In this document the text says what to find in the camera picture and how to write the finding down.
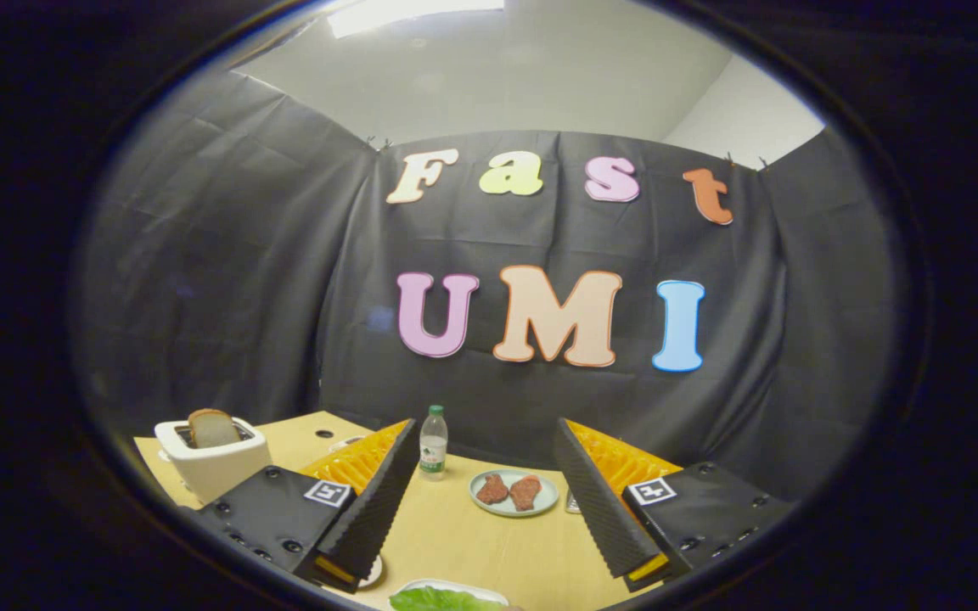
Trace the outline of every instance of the letter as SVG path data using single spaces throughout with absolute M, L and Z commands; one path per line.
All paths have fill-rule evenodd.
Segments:
M 443 164 L 451 165 L 458 161 L 458 150 L 408 154 L 403 161 L 407 162 L 407 166 L 402 170 L 402 177 L 399 177 L 399 186 L 387 196 L 387 204 L 410 204 L 418 201 L 424 194 L 419 189 L 420 182 L 424 179 L 426 187 L 435 185 L 443 171 Z
M 621 276 L 610 272 L 583 274 L 564 305 L 559 304 L 541 267 L 505 267 L 500 279 L 509 287 L 508 320 L 504 340 L 492 349 L 494 356 L 502 361 L 529 361 L 535 355 L 535 349 L 527 344 L 527 329 L 532 328 L 542 356 L 552 361 L 575 329 L 575 340 L 564 353 L 564 360 L 578 367 L 613 364 L 617 356 L 610 350 L 610 319 Z
M 532 196 L 542 188 L 538 172 L 542 169 L 540 156 L 528 151 L 512 151 L 489 159 L 492 169 L 481 175 L 478 186 L 485 193 L 511 193 Z
M 712 177 L 711 170 L 686 171 L 682 178 L 694 184 L 696 210 L 699 210 L 704 219 L 718 225 L 729 225 L 734 220 L 734 214 L 719 205 L 719 193 L 727 194 L 727 185 Z
M 704 359 L 696 353 L 696 313 L 704 287 L 684 281 L 660 282 L 655 292 L 666 302 L 663 349 L 651 364 L 663 371 L 694 371 Z
M 636 171 L 632 162 L 624 156 L 597 156 L 583 167 L 590 181 L 583 190 L 597 201 L 633 201 L 640 194 L 640 184 L 630 177 Z
M 424 332 L 424 292 L 432 286 L 432 276 L 419 272 L 400 274 L 399 279 L 399 337 L 419 355 L 442 359 L 454 355 L 466 341 L 466 320 L 469 315 L 470 294 L 478 289 L 478 278 L 467 274 L 451 274 L 443 278 L 447 289 L 447 328 L 443 335 Z

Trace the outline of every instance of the plastic bottle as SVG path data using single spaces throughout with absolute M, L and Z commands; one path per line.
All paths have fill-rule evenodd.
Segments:
M 443 462 L 447 457 L 447 425 L 443 422 L 443 406 L 430 406 L 428 418 L 420 435 L 419 471 L 424 479 L 439 482 L 443 479 Z

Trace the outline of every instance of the lettuce leaf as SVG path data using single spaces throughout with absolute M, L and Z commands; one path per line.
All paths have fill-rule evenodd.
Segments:
M 481 600 L 469 592 L 428 586 L 400 591 L 388 599 L 395 611 L 500 611 L 501 603 Z

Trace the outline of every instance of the white plate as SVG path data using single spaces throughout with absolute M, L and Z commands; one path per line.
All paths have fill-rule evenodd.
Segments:
M 404 585 L 403 587 L 396 589 L 395 594 L 399 594 L 400 591 L 407 591 L 408 589 L 430 587 L 435 589 L 447 589 L 447 591 L 465 591 L 474 598 L 479 598 L 481 600 L 488 600 L 489 603 L 501 603 L 503 606 L 508 607 L 508 599 L 497 594 L 494 591 L 488 591 L 488 589 L 476 588 L 473 586 L 464 586 L 463 584 L 453 583 L 453 581 L 444 580 L 412 580 L 410 583 Z M 390 611 L 395 611 L 395 608 L 391 606 L 391 600 L 388 600 L 387 608 Z
M 554 483 L 539 475 L 538 480 L 542 483 L 542 490 L 538 492 L 538 496 L 535 496 L 535 502 L 533 502 L 535 509 L 529 511 L 520 511 L 515 509 L 515 502 L 513 502 L 512 496 L 508 496 L 508 498 L 502 500 L 501 502 L 493 504 L 479 502 L 478 490 L 481 490 L 481 487 L 485 486 L 486 475 L 493 473 L 500 475 L 501 482 L 504 482 L 505 486 L 508 486 L 508 488 L 511 488 L 512 484 L 519 482 L 520 479 L 523 479 L 527 475 L 533 475 L 532 473 L 527 473 L 526 471 L 520 471 L 518 468 L 494 468 L 492 471 L 486 471 L 485 473 L 475 475 L 474 479 L 470 480 L 470 500 L 473 500 L 474 503 L 477 503 L 478 507 L 481 507 L 481 509 L 484 509 L 490 513 L 495 513 L 496 515 L 508 515 L 509 518 L 526 518 L 528 515 L 538 515 L 539 513 L 549 510 L 554 506 L 556 500 L 558 500 L 558 491 L 556 491 L 556 486 L 554 486 Z
M 376 560 L 372 563 L 372 572 L 368 573 L 368 579 L 361 580 L 360 584 L 357 584 L 357 589 L 366 588 L 374 586 L 376 581 L 379 580 L 380 576 L 384 575 L 384 559 L 381 557 L 376 557 Z

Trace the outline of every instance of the meat patty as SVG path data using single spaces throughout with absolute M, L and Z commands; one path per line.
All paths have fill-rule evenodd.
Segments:
M 490 473 L 486 475 L 486 484 L 481 487 L 481 490 L 478 490 L 477 496 L 479 502 L 485 504 L 498 503 L 508 498 L 508 486 L 502 482 L 500 475 Z
M 531 511 L 535 509 L 535 496 L 538 496 L 538 492 L 541 490 L 542 483 L 539 482 L 538 476 L 527 475 L 519 482 L 512 484 L 512 490 L 509 490 L 508 494 L 512 496 L 516 510 Z

